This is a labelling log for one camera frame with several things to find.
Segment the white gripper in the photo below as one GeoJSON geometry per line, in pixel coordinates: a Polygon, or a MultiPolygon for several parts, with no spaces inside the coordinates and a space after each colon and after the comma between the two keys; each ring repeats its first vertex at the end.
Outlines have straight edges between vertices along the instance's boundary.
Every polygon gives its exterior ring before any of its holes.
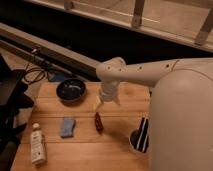
{"type": "Polygon", "coordinates": [[[104,105],[104,102],[113,101],[118,106],[120,105],[120,100],[118,98],[118,86],[119,82],[117,81],[101,82],[99,96],[96,97],[93,106],[95,112],[98,112],[100,110],[100,108],[104,105]]]}

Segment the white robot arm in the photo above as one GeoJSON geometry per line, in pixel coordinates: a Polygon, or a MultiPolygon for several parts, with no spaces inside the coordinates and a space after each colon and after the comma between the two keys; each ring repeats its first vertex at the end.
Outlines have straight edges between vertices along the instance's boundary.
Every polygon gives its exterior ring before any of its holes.
{"type": "Polygon", "coordinates": [[[118,100],[121,82],[152,89],[150,171],[213,171],[213,57],[128,65],[116,57],[96,67],[98,103],[118,100]]]}

